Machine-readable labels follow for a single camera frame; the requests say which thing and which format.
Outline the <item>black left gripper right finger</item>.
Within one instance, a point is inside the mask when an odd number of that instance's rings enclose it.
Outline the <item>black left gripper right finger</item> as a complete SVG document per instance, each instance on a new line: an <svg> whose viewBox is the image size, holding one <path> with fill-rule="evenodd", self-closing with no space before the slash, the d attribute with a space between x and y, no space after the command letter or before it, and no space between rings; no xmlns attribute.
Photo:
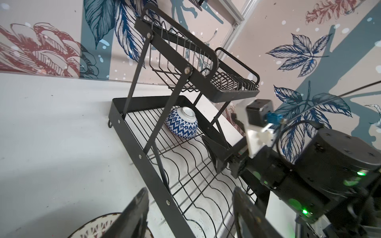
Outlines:
<svg viewBox="0 0 381 238"><path fill-rule="evenodd" d="M241 188L233 192L234 224L238 238L281 238Z"/></svg>

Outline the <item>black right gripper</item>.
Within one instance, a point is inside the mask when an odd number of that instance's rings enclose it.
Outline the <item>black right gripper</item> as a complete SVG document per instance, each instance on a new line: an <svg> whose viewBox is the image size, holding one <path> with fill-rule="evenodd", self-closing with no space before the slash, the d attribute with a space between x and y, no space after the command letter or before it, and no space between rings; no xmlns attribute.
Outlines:
<svg viewBox="0 0 381 238"><path fill-rule="evenodd" d="M261 184L270 190L279 187L286 177L285 164L268 146L264 146L254 158L249 157L248 151L241 155L235 154L230 158L227 156L229 144L226 140L220 144L205 135L201 138L217 174L220 174L229 164L232 176L245 179L251 189Z"/></svg>

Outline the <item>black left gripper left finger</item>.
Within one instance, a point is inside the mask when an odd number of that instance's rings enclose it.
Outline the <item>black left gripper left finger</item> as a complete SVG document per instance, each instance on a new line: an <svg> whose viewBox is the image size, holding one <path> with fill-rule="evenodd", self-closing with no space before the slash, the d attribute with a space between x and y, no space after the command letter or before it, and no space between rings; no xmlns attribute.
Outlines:
<svg viewBox="0 0 381 238"><path fill-rule="evenodd" d="M144 187L101 238L144 238L148 211L149 196Z"/></svg>

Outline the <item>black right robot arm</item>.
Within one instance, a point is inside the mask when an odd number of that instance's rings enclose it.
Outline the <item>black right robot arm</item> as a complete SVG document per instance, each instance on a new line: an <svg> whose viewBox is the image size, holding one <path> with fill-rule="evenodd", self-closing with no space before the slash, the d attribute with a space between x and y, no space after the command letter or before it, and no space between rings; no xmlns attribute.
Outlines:
<svg viewBox="0 0 381 238"><path fill-rule="evenodd" d="M361 139L319 129L293 164L268 146L250 158L244 139L231 148L202 140L217 172L229 166L252 190L271 190L306 224L325 216L327 237L380 237L381 155Z"/></svg>

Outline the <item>black two-tier dish rack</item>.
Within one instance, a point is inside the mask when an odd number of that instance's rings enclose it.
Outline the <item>black two-tier dish rack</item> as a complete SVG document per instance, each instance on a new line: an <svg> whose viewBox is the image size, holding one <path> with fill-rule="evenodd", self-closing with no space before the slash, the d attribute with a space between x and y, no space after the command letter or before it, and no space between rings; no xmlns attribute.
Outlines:
<svg viewBox="0 0 381 238"><path fill-rule="evenodd" d="M192 238L191 220L171 192L162 159L193 139L226 140L219 131L218 116L208 121L184 92L197 92L227 107L232 101L256 96L260 76L241 77L155 1L117 1L115 25L119 41L131 50L138 66L128 97L113 100L108 126L116 130L172 233ZM159 53L152 70L172 93L134 97L145 57L152 49Z"/></svg>

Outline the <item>white brown patterned bowl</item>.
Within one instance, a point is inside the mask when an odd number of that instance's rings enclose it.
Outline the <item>white brown patterned bowl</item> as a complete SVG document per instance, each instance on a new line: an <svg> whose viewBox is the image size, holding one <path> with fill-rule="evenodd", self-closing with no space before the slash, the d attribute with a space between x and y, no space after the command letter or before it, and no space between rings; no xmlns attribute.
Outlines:
<svg viewBox="0 0 381 238"><path fill-rule="evenodd" d="M132 219L135 228L128 228L131 215L124 213L110 213L97 217L74 231L69 238L153 238L149 228L143 234L142 225L137 219Z"/></svg>

